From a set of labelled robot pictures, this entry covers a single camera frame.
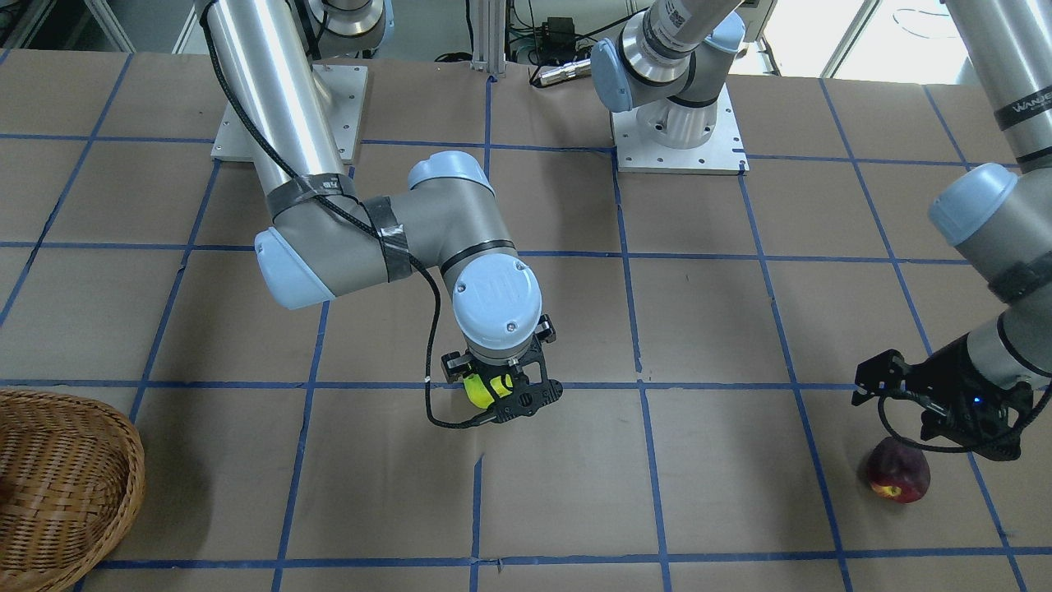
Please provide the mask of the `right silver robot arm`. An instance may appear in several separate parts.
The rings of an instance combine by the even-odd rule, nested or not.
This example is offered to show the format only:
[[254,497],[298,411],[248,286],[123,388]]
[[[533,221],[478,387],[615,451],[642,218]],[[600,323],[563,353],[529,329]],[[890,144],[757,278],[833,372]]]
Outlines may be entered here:
[[296,310],[421,275],[436,304],[450,304],[464,338],[462,351],[442,358],[442,374],[478,407],[473,419],[434,416],[434,311],[424,353],[427,419],[474,428],[557,402],[563,386],[542,352],[555,326],[481,162],[437,151],[410,169],[404,191],[360,193],[361,166],[339,154],[335,137],[337,93],[307,55],[294,4],[199,1],[196,18],[265,195],[270,224],[252,250],[274,300]]

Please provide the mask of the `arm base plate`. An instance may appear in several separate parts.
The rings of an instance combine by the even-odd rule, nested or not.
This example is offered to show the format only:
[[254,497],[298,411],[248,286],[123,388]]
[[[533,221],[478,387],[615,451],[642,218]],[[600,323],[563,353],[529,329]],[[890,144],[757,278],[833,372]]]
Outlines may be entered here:
[[717,101],[688,108],[669,99],[610,116],[621,171],[741,175],[750,164],[727,86]]
[[[358,152],[358,128],[369,72],[364,65],[315,65],[313,80],[323,113],[343,164],[355,164]],[[223,162],[252,162],[251,136],[240,123],[232,106],[226,105],[213,143],[211,157]]]

